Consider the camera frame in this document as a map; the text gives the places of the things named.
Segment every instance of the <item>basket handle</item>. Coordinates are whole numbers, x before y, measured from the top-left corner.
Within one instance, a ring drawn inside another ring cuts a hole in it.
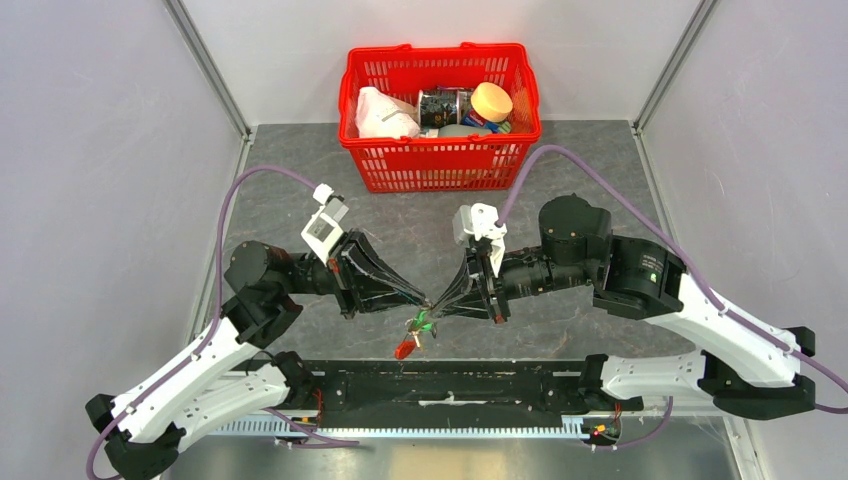
[[[530,68],[528,66],[527,68],[524,69],[524,72],[527,74],[528,82],[530,82],[529,85],[539,85],[538,83],[536,83],[536,74],[533,73],[532,68]],[[535,100],[534,103],[536,104],[535,107],[536,107],[536,111],[538,112],[538,110],[539,110],[539,91],[538,91],[538,87],[536,87],[536,88],[537,88],[536,98],[534,98],[533,100]]]
[[[350,75],[353,73],[351,70],[347,70],[344,75],[342,75],[342,83],[339,85],[339,114],[344,115],[345,104],[347,103],[347,87],[350,85]]]
[[[492,135],[482,135],[481,136],[479,134],[472,133],[471,135],[467,136],[466,138],[471,143],[486,143],[487,141],[491,140],[491,138],[489,138],[489,137],[492,137]]]

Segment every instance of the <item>metal frame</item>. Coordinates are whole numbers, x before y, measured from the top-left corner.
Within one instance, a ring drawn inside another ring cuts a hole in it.
[[[657,210],[660,226],[663,231],[675,240],[677,239],[677,232],[665,208],[664,195],[657,182],[654,164],[645,145],[645,129],[656,113],[671,83],[680,71],[701,31],[703,31],[704,25],[715,11],[718,3],[719,0],[701,0],[698,4],[668,62],[660,73],[654,88],[642,106],[639,115],[631,124],[633,139],[636,142],[636,149],[639,152],[642,168],[648,180],[648,188],[651,191],[651,197]],[[702,405],[700,401],[694,401],[693,403],[688,409],[696,412],[695,416],[699,414],[710,414],[712,409],[715,408],[712,405]],[[675,407],[676,414],[682,413],[677,408],[677,405]],[[723,415],[721,412],[716,412],[716,414],[724,417],[725,428],[730,439],[730,448],[741,480],[768,480],[767,470],[763,468],[757,455],[757,450],[750,432],[750,423],[743,418]]]
[[[209,81],[212,90],[221,101],[221,105],[224,106],[224,110],[230,122],[232,122],[233,127],[239,132],[243,140],[247,140],[251,134],[251,128],[244,119],[241,110],[239,110],[235,99],[233,99],[233,95],[227,88],[221,72],[212,60],[212,55],[203,43],[203,39],[200,38],[200,33],[198,33],[197,27],[191,20],[191,16],[188,14],[188,10],[182,0],[162,0],[162,3],[165,4],[165,8],[171,14],[171,18],[174,19],[174,23],[179,28],[188,49],[194,55],[195,60],[197,60],[197,65]]]
[[[642,106],[642,110],[639,112],[636,120],[633,121],[633,128],[637,134],[641,135],[641,133],[645,130],[645,127],[651,121],[651,117],[653,117],[654,112],[656,112],[657,106],[665,96],[665,93],[668,90],[669,85],[671,85],[671,82],[674,80],[674,77],[677,76],[680,66],[683,64],[684,60],[686,60],[686,56],[692,49],[692,45],[695,44],[695,41],[698,39],[698,35],[701,33],[701,30],[707,23],[707,20],[709,20],[710,15],[718,2],[719,0],[701,0],[697,8],[695,8],[692,18],[689,19],[689,24],[686,25],[686,28],[683,30],[683,35],[681,35],[680,40],[677,41],[677,46],[675,46],[674,51],[671,52],[671,57],[669,57],[662,73],[660,73],[660,76],[657,79],[657,83],[648,95],[645,105]]]
[[[239,152],[238,164],[236,164],[235,171],[233,172],[233,178],[230,182],[230,185],[235,182],[235,179],[238,178],[239,175],[244,172],[244,167],[247,164],[247,157],[250,154],[250,148],[253,146],[253,142],[256,140],[256,131],[250,133],[250,135],[242,142],[241,152]],[[232,215],[227,216],[224,221],[224,234],[226,235],[227,230],[229,230],[230,220],[232,219]],[[209,304],[212,301],[212,295],[214,294],[215,287],[215,242],[209,246],[209,252],[207,254],[206,260],[206,274],[203,277],[203,282],[200,284],[200,289],[197,294],[194,296],[194,307],[191,311],[191,323],[188,326],[188,331],[186,332],[185,341],[183,343],[190,343],[197,335],[200,334],[200,331],[206,327],[206,322],[209,320]]]
[[[209,388],[225,388],[234,379],[245,378],[246,371],[267,365],[264,358],[251,360],[225,373]],[[393,360],[304,360],[304,365],[314,375],[314,388],[324,392],[321,433],[331,436],[586,439],[588,435],[581,430],[584,419],[609,418],[616,402],[590,395],[593,400],[586,403],[579,393],[580,373],[586,368],[583,360],[418,360],[403,364]],[[454,398],[451,390],[457,388],[463,389],[458,395],[462,398]],[[490,402],[493,391],[498,392],[497,400]],[[539,395],[540,391],[548,393]],[[661,416],[665,399],[653,400],[656,403],[650,405],[641,398],[618,402],[628,416]],[[311,417],[319,405],[309,399],[297,410],[281,412]],[[473,410],[452,408],[456,405]],[[601,410],[588,411],[590,405]],[[275,418],[256,412],[213,434],[299,436],[290,433]]]

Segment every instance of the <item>red basket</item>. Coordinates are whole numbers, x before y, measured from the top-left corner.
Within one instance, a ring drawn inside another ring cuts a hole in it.
[[[512,132],[483,137],[359,138],[359,89],[415,105],[419,90],[437,86],[503,87],[512,97]],[[350,151],[371,192],[509,188],[530,145],[539,140],[539,93],[527,52],[517,43],[463,43],[454,48],[355,48],[339,90],[339,142]]]

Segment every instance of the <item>gray floor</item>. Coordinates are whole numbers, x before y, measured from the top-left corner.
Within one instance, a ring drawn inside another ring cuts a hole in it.
[[[343,226],[367,232],[377,253],[398,273],[438,297],[459,268],[463,251],[451,238],[451,219],[463,204],[500,206],[506,191],[370,194],[335,124],[263,125],[247,167],[282,165],[327,183],[350,206]],[[629,126],[624,121],[545,122],[537,145],[566,145],[583,156],[637,207],[656,219],[648,184]],[[613,213],[621,235],[652,235],[577,167],[555,154],[537,162],[508,222],[508,250],[539,244],[539,208],[557,195],[576,193]],[[305,251],[300,230],[316,210],[310,192],[276,174],[246,181],[233,210],[227,251],[244,240],[260,240],[289,252]],[[295,325],[271,348],[296,350],[304,358],[391,358],[414,309],[338,314],[331,297],[302,297]],[[510,303],[505,325],[465,318],[439,323],[439,337],[427,339],[416,358],[583,358],[592,353],[621,356],[671,355],[691,350],[677,335],[648,324],[613,318],[591,306],[589,288],[557,292]]]
[[[538,145],[566,145],[581,154],[639,208],[656,217],[648,185],[625,122],[547,122]],[[499,206],[505,191],[372,195],[350,156],[336,140],[335,125],[260,127],[248,167],[290,167],[343,194],[351,212],[344,226],[372,237],[382,258],[401,275],[437,297],[456,273],[462,250],[451,239],[451,218],[462,204]],[[537,245],[539,208],[556,195],[575,192],[613,212],[616,233],[651,238],[647,230],[600,187],[564,159],[548,155],[530,174],[509,220],[508,249]],[[237,197],[227,251],[256,239],[304,251],[300,230],[316,204],[310,192],[278,175],[246,182]],[[296,350],[305,358],[391,358],[414,310],[358,315],[346,321],[332,298],[297,298],[306,307],[297,323],[270,348]],[[582,358],[606,352],[655,356],[691,350],[682,338],[645,323],[611,318],[591,307],[589,289],[511,303],[506,325],[446,318],[439,338],[416,358]],[[625,420],[625,439],[656,420]],[[612,454],[592,453],[568,440],[418,441],[369,439],[357,449],[288,451],[268,439],[208,437],[169,472],[174,480],[232,478],[345,479],[735,479],[727,433],[719,418],[675,418],[651,442]]]

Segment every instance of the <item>bottle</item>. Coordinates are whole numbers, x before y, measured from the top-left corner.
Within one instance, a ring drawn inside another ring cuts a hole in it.
[[[471,110],[462,118],[462,125],[488,128],[494,133],[508,133],[508,123],[502,125],[512,112],[512,99],[506,91],[491,82],[483,82],[471,94]]]

